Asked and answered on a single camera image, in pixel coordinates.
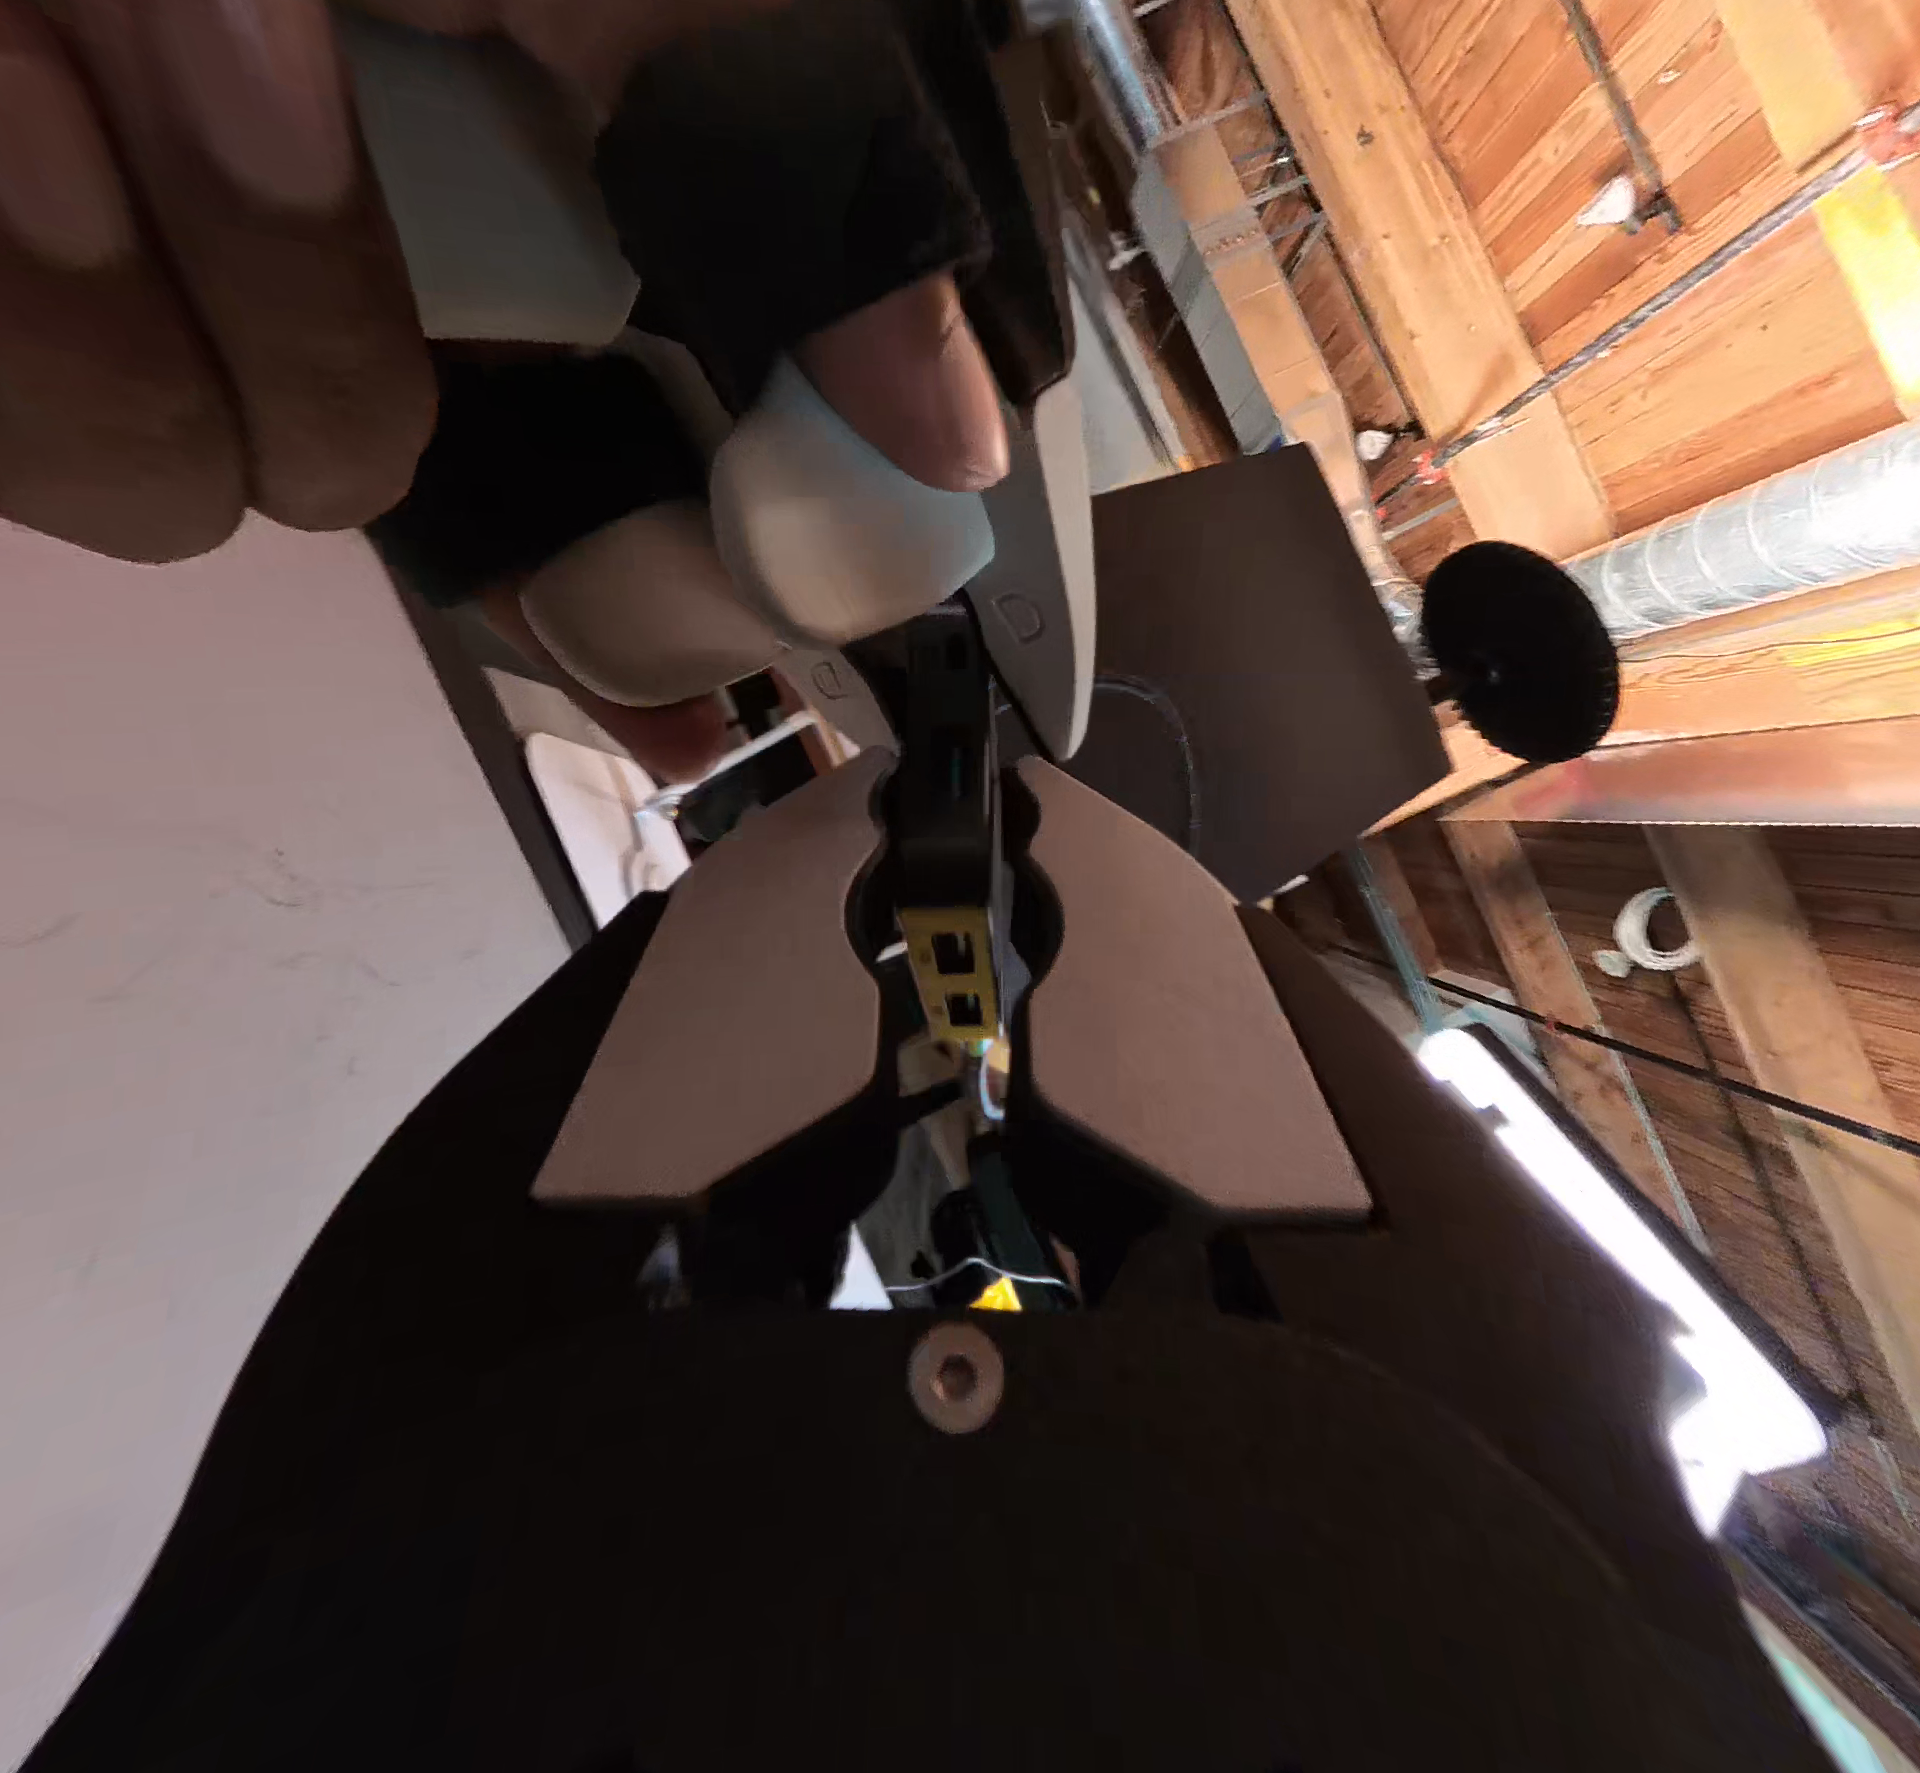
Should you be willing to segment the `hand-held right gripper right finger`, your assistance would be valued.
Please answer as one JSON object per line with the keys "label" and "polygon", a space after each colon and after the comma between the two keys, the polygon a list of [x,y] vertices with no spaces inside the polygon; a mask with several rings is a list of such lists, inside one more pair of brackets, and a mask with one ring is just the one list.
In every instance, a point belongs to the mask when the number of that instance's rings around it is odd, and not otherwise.
{"label": "hand-held right gripper right finger", "polygon": [[1043,1108],[1207,1209],[1363,1222],[1372,1197],[1236,900],[1156,827],[1024,758],[1059,944],[1027,995]]}

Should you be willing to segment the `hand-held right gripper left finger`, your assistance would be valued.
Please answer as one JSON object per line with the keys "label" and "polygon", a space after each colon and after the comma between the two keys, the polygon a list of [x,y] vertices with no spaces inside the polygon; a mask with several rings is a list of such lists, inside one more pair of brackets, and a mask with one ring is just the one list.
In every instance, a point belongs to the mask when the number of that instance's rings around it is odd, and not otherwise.
{"label": "hand-held right gripper left finger", "polygon": [[692,1202],[873,1078],[879,992],[849,902],[895,757],[863,750],[676,882],[532,1182],[545,1206]]}

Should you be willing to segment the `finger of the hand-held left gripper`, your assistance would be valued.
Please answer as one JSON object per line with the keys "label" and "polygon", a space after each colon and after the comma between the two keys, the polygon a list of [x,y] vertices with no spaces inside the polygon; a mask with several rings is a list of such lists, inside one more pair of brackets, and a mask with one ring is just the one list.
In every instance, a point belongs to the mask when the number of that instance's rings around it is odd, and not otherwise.
{"label": "finger of the hand-held left gripper", "polygon": [[1074,381],[1008,421],[1008,471],[986,492],[994,555],[968,583],[988,660],[1031,742],[1067,762],[1096,672],[1092,490]]}
{"label": "finger of the hand-held left gripper", "polygon": [[849,750],[897,757],[901,739],[867,679],[839,648],[786,648],[770,672]]}

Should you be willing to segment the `person's left hand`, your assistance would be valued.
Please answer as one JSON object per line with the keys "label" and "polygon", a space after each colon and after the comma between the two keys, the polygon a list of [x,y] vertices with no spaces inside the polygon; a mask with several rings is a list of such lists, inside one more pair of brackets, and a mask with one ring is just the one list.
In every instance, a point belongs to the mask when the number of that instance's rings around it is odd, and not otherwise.
{"label": "person's left hand", "polygon": [[[439,374],[332,9],[494,38],[599,124],[636,67],[799,0],[3,0],[3,515],[122,562],[246,513],[370,526],[412,490]],[[1008,444],[948,277],[831,322],[802,374],[939,490]]]}

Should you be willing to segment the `black round disc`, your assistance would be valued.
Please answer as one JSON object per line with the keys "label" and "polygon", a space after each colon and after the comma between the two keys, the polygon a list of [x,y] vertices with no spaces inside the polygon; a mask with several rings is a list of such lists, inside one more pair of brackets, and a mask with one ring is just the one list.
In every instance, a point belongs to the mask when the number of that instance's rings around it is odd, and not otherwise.
{"label": "black round disc", "polygon": [[1584,586],[1504,539],[1459,547],[1424,586],[1428,694],[1527,767],[1593,753],[1619,714],[1619,655]]}

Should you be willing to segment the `silver air duct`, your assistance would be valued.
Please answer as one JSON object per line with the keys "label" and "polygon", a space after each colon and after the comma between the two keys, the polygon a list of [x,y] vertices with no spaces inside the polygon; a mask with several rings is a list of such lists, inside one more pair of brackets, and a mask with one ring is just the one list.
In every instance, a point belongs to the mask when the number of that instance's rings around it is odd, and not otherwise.
{"label": "silver air duct", "polygon": [[1151,157],[1182,117],[1128,0],[1018,0],[1035,34],[1066,32],[1131,159]]}
{"label": "silver air duct", "polygon": [[1918,566],[1918,425],[1832,450],[1566,566],[1617,642]]}

